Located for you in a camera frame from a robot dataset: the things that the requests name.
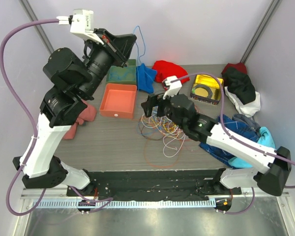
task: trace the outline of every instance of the pink cloth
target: pink cloth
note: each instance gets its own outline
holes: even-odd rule
[[[77,132],[78,124],[82,125],[84,121],[93,121],[96,116],[96,108],[90,104],[88,104],[86,101],[83,101],[85,104],[87,104],[88,107],[86,107],[80,114],[75,123],[71,126],[71,128],[66,132],[63,139],[73,139],[75,136],[75,133]]]

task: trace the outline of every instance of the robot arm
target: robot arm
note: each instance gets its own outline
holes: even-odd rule
[[[150,94],[141,106],[146,117],[151,116],[153,107],[157,108],[157,116],[166,116],[192,140],[207,143],[221,148],[250,163],[249,169],[225,169],[221,172],[220,183],[229,188],[258,186],[263,191],[280,196],[291,171],[290,166],[272,156],[257,152],[230,138],[216,120],[197,113],[194,103],[184,94],[178,94],[181,82],[170,83],[170,88],[164,94]],[[290,159],[290,152],[284,147],[275,150],[246,139],[230,130],[229,133],[253,147],[262,149],[264,153],[272,153]]]
[[[82,99],[94,99],[93,93],[112,65],[127,66],[137,37],[133,34],[115,36],[105,29],[94,29],[92,16],[92,11],[78,9],[74,10],[73,16],[58,17],[60,25],[70,24],[70,32],[85,41],[84,60],[68,48],[59,48],[43,68],[54,86],[40,105],[38,139],[23,168],[22,181],[26,188],[52,188],[62,183],[74,186],[84,194],[93,190],[86,170],[66,165],[54,153],[65,133],[87,107]],[[17,169],[30,145],[22,157],[13,159]]]

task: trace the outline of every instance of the red cloth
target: red cloth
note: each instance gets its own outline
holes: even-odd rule
[[[84,121],[93,121],[96,116],[96,108],[88,103],[86,101],[83,101],[85,104],[87,104],[88,107],[86,107],[80,114],[75,123],[71,126],[71,128],[66,132],[63,139],[73,139],[75,136],[75,133],[77,132],[78,124],[82,125]]]
[[[163,82],[163,80],[165,80],[169,76],[175,75],[177,76],[177,78],[180,78],[188,74],[187,71],[185,71],[181,66],[164,60],[156,61],[152,69],[157,71],[157,75],[155,76],[155,82],[158,83]],[[181,83],[186,83],[189,80],[189,77],[185,78],[181,80]]]
[[[241,73],[247,74],[247,68],[244,63],[240,62],[237,64],[230,64],[228,63],[225,68],[223,69],[221,74],[224,74],[224,72],[229,68],[229,67],[234,67],[236,70],[240,71]]]

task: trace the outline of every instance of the orange plastic bin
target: orange plastic bin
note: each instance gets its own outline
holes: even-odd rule
[[[99,112],[104,117],[133,119],[137,86],[107,84]]]

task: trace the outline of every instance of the white wall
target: white wall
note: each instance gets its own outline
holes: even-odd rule
[[[246,65],[262,98],[257,120],[295,161],[295,0],[282,1]],[[295,184],[295,167],[288,184]]]
[[[0,44],[9,31],[28,21],[18,1],[1,0]],[[5,65],[11,83],[35,118],[45,92],[51,87],[51,82],[42,72],[48,56],[34,29],[26,29],[12,37],[5,51]],[[11,215],[5,206],[5,194],[16,173],[12,158],[24,153],[31,135],[30,122],[8,91],[0,72],[0,236],[11,235],[16,223],[17,217]],[[16,210],[20,210],[22,188],[23,183],[18,181],[11,195],[12,206]]]
[[[39,19],[94,11],[95,27],[112,34],[132,33],[140,25],[147,45],[147,65],[164,59],[177,64],[238,62],[271,0],[30,0]],[[47,26],[55,48],[82,56],[83,43],[66,26]],[[142,41],[138,39],[141,50]]]

